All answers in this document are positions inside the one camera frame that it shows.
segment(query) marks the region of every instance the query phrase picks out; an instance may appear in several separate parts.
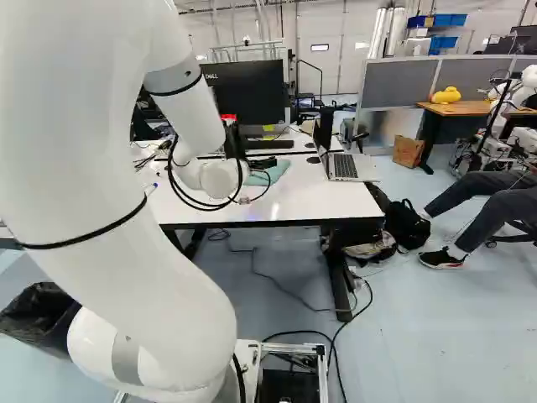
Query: window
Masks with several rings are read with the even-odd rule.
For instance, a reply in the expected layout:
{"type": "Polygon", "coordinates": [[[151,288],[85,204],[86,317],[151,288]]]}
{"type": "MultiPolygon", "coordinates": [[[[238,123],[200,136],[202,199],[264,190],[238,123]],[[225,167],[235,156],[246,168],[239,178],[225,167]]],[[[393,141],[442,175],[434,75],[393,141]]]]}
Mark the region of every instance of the window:
{"type": "Polygon", "coordinates": [[[369,44],[367,42],[356,42],[356,44],[354,44],[354,49],[355,50],[366,49],[368,47],[369,47],[369,44]]]}
{"type": "Polygon", "coordinates": [[[310,49],[312,52],[326,52],[328,50],[328,44],[313,44],[310,49]]]}

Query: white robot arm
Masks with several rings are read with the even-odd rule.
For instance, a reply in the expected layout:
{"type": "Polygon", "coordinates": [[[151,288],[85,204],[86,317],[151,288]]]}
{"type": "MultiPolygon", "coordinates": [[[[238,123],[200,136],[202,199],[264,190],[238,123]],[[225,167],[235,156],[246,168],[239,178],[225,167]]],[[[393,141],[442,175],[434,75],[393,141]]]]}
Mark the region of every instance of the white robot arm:
{"type": "MultiPolygon", "coordinates": [[[[497,107],[499,98],[506,86],[506,83],[500,84],[488,93],[488,99],[494,100],[491,104],[491,110],[497,107]]],[[[522,72],[522,79],[513,80],[509,86],[509,93],[503,104],[499,106],[500,113],[494,121],[493,133],[499,134],[505,125],[506,120],[502,113],[521,107],[529,97],[535,94],[537,94],[537,65],[529,65],[522,72]]]]}
{"type": "Polygon", "coordinates": [[[71,357],[147,400],[213,401],[237,341],[232,305],[143,207],[127,148],[144,82],[183,139],[174,159],[188,186],[217,196],[236,187],[236,166],[215,168],[229,181],[214,188],[195,159],[224,132],[175,6],[0,4],[0,215],[84,306],[70,327],[71,357]]]}
{"type": "MultiPolygon", "coordinates": [[[[171,0],[157,2],[151,52],[144,86],[180,134],[173,155],[174,171],[190,188],[222,199],[238,187],[235,161],[199,161],[225,141],[222,121],[196,61],[188,35],[171,0]]],[[[241,163],[244,178],[248,165],[241,163]]]]}

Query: cubicle partition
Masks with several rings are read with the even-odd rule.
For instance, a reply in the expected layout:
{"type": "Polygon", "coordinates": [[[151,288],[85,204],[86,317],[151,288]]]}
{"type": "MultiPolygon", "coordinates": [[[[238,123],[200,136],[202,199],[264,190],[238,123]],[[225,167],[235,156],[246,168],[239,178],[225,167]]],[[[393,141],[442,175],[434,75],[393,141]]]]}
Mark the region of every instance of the cubicle partition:
{"type": "Polygon", "coordinates": [[[370,144],[389,149],[396,134],[413,137],[432,94],[455,86],[467,101],[485,99],[491,76],[506,76],[537,64],[532,55],[446,55],[365,60],[356,121],[371,132],[370,144]]]}

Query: jeans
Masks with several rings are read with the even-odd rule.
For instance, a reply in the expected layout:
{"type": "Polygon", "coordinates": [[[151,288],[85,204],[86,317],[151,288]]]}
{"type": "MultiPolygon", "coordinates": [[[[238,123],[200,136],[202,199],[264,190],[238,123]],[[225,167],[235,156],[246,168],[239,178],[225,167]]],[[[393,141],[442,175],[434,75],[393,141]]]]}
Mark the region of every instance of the jeans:
{"type": "Polygon", "coordinates": [[[521,171],[469,172],[427,205],[431,217],[440,216],[474,196],[490,196],[455,245],[473,252],[506,222],[537,223],[537,175],[521,171]]]}

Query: laptop screen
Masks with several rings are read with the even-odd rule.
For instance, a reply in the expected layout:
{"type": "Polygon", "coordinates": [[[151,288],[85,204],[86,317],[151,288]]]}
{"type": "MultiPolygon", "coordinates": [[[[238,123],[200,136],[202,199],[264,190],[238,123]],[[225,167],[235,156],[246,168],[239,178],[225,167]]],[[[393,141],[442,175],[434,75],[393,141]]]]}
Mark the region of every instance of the laptop screen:
{"type": "Polygon", "coordinates": [[[313,126],[313,142],[315,143],[317,154],[319,155],[319,159],[325,167],[326,172],[328,172],[328,152],[330,151],[332,141],[331,136],[331,131],[327,132],[326,130],[323,130],[322,127],[319,126],[319,121],[316,119],[313,126]]]}

